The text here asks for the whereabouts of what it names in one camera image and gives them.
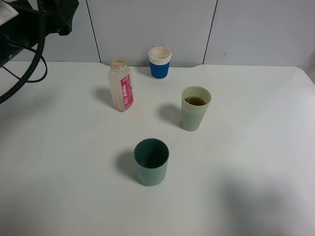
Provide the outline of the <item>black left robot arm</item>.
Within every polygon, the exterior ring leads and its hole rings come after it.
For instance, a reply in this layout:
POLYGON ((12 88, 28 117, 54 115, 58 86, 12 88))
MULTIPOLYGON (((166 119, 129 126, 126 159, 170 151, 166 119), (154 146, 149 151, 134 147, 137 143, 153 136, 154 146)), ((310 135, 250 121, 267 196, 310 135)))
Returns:
MULTIPOLYGON (((18 15, 0 25, 0 65, 3 66, 23 48, 7 44, 12 41, 23 46, 33 47, 39 42, 40 11, 35 10, 27 0, 14 0, 7 3, 18 15)), ((44 36, 58 33, 69 35, 72 31, 72 20, 79 6, 77 0, 43 0, 45 31, 44 36)))

